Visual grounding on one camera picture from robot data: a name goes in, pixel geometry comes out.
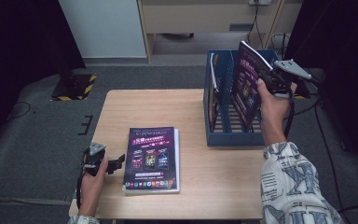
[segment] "light wood tabletop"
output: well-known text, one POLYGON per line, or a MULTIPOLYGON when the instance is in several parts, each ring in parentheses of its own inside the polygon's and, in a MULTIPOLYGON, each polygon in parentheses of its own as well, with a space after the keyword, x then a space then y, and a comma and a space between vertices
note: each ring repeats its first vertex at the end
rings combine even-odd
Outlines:
MULTIPOLYGON (((108 92, 93 141, 110 160, 126 153, 129 128, 179 130, 179 194, 125 196, 123 169, 106 175, 96 217, 112 219, 261 219, 262 147, 207 147, 203 90, 108 92)), ((76 199, 69 215, 77 214, 76 199)))

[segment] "blue file holder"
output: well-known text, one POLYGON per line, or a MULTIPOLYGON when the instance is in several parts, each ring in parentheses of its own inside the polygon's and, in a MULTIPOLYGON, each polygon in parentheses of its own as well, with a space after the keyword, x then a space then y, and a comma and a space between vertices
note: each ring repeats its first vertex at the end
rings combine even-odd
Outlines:
MULTIPOLYGON (((273 49, 261 49, 257 51, 271 65, 278 61, 278 56, 273 49)), ((203 105, 205 117, 206 141, 208 147, 240 147, 240 146, 264 146, 261 132, 261 115, 257 112, 252 130, 246 130, 240 120, 238 112, 230 100, 233 83, 234 68, 238 57, 237 50, 209 50, 206 66, 203 105), (217 54, 218 60, 214 67, 219 102, 217 121, 213 132, 209 122, 209 91, 211 84, 211 55, 217 54)))

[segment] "yellow and black hazard tape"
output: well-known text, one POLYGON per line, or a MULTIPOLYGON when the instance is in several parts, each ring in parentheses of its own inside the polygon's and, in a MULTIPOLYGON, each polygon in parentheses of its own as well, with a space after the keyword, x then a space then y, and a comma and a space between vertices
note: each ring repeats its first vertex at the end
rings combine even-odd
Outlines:
POLYGON ((90 94, 90 91, 92 89, 92 86, 94 85, 94 81, 95 81, 96 77, 97 76, 94 76, 94 75, 89 77, 89 82, 88 82, 87 87, 84 90, 84 93, 82 95, 78 95, 78 96, 60 95, 60 96, 55 96, 55 97, 51 96, 51 100, 52 101, 85 100, 90 94))

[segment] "sleeve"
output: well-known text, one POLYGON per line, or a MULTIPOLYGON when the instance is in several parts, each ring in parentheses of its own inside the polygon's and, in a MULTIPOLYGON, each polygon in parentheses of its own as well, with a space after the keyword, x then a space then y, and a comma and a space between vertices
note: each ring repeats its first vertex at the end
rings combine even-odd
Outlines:
POLYGON ((344 223, 322 196, 313 164, 295 144, 276 143, 264 149, 261 198, 266 224, 344 223))
POLYGON ((100 221, 95 217, 74 216, 69 219, 68 224, 100 224, 100 221))

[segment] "purple book cover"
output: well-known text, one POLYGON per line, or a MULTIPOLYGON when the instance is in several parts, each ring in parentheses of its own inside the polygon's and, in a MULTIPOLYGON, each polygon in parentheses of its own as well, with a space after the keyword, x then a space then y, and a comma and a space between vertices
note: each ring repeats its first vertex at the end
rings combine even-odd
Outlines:
POLYGON ((255 71, 256 67, 266 71, 272 69, 257 51, 241 41, 237 64, 234 69, 231 102, 248 132, 252 130, 256 111, 261 104, 260 95, 257 91, 258 74, 255 71))
POLYGON ((178 189, 175 129, 130 128, 123 189, 178 189))

